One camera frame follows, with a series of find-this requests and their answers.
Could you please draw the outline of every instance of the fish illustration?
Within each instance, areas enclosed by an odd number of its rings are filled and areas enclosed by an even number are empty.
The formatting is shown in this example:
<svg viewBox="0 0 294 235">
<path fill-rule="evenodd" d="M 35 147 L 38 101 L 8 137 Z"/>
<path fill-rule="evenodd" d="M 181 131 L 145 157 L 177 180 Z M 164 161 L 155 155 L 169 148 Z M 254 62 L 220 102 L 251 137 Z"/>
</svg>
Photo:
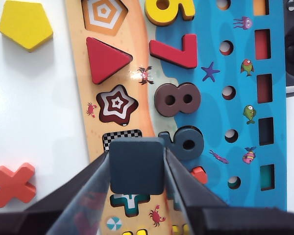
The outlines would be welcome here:
<svg viewBox="0 0 294 235">
<path fill-rule="evenodd" d="M 246 71 L 247 72 L 247 77 L 251 76 L 250 72 L 254 72 L 254 66 L 252 64 L 252 62 L 248 59 L 244 59 L 244 61 L 242 62 L 241 65 L 241 73 Z"/>
<path fill-rule="evenodd" d="M 254 153 L 254 150 L 256 147 L 251 147 L 251 148 L 245 148 L 248 153 L 246 153 L 243 156 L 243 162 L 246 164 L 251 164 L 251 162 L 256 158 L 256 154 Z"/>
<path fill-rule="evenodd" d="M 254 124 L 255 121 L 253 121 L 253 118 L 256 116 L 256 110 L 254 109 L 253 106 L 251 105 L 246 105 L 243 111 L 243 115 L 248 118 L 248 122 L 246 122 L 247 124 Z"/>
</svg>

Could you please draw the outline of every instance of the orange cross block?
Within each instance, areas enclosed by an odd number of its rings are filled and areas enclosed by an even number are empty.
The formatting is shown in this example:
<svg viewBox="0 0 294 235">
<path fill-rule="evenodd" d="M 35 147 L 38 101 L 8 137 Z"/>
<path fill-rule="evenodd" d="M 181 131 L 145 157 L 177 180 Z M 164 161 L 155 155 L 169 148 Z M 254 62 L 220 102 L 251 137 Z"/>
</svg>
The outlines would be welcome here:
<svg viewBox="0 0 294 235">
<path fill-rule="evenodd" d="M 202 167 L 195 167 L 191 174 L 202 184 L 208 183 L 208 176 Z"/>
<path fill-rule="evenodd" d="M 0 166 L 0 208 L 16 197 L 24 203 L 30 202 L 36 195 L 36 187 L 28 180 L 34 175 L 35 168 L 24 163 L 13 172 L 5 166 Z"/>
</svg>

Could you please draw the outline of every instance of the jellyfish illustration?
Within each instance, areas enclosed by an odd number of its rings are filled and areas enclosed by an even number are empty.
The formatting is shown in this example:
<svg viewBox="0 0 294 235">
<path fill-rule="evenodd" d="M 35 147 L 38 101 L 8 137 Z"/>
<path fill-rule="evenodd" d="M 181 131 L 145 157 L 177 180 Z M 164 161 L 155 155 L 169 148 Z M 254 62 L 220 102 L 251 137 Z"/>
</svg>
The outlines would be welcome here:
<svg viewBox="0 0 294 235">
<path fill-rule="evenodd" d="M 234 20 L 237 22 L 233 24 L 241 24 L 241 25 L 235 26 L 234 28 L 242 28 L 243 30 L 247 30 L 253 26 L 253 21 L 246 16 L 243 16 L 241 20 L 239 19 L 234 19 Z"/>
</svg>

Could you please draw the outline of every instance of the green fish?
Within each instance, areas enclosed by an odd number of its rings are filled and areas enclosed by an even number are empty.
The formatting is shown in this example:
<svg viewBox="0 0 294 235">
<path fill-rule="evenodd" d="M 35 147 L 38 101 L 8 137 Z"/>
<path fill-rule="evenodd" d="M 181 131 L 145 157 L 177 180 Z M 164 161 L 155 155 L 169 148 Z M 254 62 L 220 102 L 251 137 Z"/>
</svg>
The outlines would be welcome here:
<svg viewBox="0 0 294 235">
<path fill-rule="evenodd" d="M 254 66 L 250 60 L 244 59 L 242 65 L 241 65 L 241 73 L 246 71 L 247 72 L 247 77 L 251 76 L 250 72 L 254 72 Z"/>
<path fill-rule="evenodd" d="M 243 115 L 248 118 L 247 124 L 254 124 L 253 118 L 256 116 L 256 110 L 251 105 L 246 105 L 244 108 Z"/>
</svg>

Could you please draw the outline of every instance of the gray square block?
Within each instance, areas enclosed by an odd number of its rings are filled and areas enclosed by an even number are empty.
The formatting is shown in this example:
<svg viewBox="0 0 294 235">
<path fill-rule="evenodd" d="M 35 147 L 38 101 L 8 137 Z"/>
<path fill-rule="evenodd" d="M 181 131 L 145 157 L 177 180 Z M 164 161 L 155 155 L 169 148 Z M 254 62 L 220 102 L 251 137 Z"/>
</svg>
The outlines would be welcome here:
<svg viewBox="0 0 294 235">
<path fill-rule="evenodd" d="M 119 138 L 110 143 L 111 190 L 117 194 L 154 194 L 164 190 L 162 138 Z"/>
</svg>

